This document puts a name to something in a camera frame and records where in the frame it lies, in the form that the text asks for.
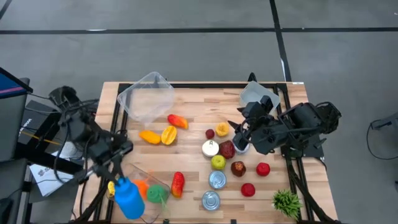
artificial plant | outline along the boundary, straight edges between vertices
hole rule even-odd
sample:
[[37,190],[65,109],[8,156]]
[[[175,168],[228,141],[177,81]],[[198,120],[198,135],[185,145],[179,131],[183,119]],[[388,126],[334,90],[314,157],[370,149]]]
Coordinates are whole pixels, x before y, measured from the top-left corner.
[[297,194],[293,194],[290,190],[278,190],[274,194],[272,204],[276,210],[295,220],[299,218],[300,208],[303,207]]

clear plastic bin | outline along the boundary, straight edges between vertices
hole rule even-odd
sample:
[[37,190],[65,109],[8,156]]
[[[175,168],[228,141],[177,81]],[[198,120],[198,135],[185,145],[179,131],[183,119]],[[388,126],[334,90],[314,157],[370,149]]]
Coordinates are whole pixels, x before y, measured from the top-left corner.
[[151,72],[118,96],[129,117],[149,124],[174,103],[174,88],[159,73]]
[[249,82],[249,84],[244,87],[241,92],[241,97],[239,99],[239,104],[242,107],[245,107],[250,102],[260,102],[261,98],[266,95],[271,98],[272,104],[274,107],[272,108],[270,114],[275,110],[275,108],[280,103],[280,98],[275,93],[269,91],[267,88],[264,88],[262,85],[258,84],[255,81]]
[[[169,199],[170,196],[170,187],[167,184],[159,181],[155,177],[144,172],[143,170],[138,169],[136,166],[132,164],[128,164],[123,169],[130,170],[129,173],[124,175],[128,177],[131,182],[133,182],[134,180],[143,180],[148,187],[151,187],[152,185],[160,185],[165,190],[166,197],[164,203],[167,203],[167,200]],[[108,190],[106,191],[106,196],[110,200],[114,201],[114,197],[109,194]],[[148,200],[144,200],[144,203],[145,203],[145,210],[144,214],[141,216],[141,219],[144,220],[146,223],[153,223],[164,211],[164,206],[161,203],[152,203],[149,202]]]

green vegetable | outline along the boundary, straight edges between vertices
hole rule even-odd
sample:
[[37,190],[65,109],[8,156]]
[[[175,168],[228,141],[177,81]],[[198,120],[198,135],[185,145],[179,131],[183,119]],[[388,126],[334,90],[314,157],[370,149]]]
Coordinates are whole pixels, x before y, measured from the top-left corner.
[[152,203],[162,203],[166,198],[166,191],[160,185],[152,185],[147,190],[147,199]]
[[276,210],[281,211],[289,218],[297,220],[299,218],[299,211],[303,205],[299,201],[297,194],[293,194],[289,190],[278,190],[274,194],[272,201]]

gray concrete floor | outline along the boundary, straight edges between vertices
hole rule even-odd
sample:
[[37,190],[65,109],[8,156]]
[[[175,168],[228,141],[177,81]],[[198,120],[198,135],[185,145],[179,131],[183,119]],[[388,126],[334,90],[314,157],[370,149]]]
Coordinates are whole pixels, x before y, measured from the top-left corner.
[[[282,27],[398,27],[394,0],[276,0]],[[12,0],[0,30],[273,27],[268,1]],[[324,151],[339,219],[396,223],[398,160],[366,148],[372,120],[398,111],[396,32],[284,33],[293,81],[310,101],[332,101],[342,112]],[[236,81],[255,72],[284,80],[273,32],[246,34],[0,35],[1,66],[29,77],[35,93],[61,85],[83,99],[99,97],[105,81],[134,81],[158,71],[170,81]],[[398,154],[396,130],[370,134],[380,156]],[[34,204],[31,220],[65,222],[76,188]]]

orange fruit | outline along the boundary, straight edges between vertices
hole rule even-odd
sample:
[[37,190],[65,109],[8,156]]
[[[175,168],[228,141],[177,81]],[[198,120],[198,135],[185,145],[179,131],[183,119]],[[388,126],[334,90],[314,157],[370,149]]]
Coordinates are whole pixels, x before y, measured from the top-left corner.
[[144,130],[139,133],[139,137],[151,144],[159,144],[160,136],[153,131]]
[[226,136],[229,133],[228,123],[222,122],[222,123],[217,124],[216,133],[220,137]]
[[172,144],[176,136],[177,128],[169,126],[162,133],[162,143],[166,145]]

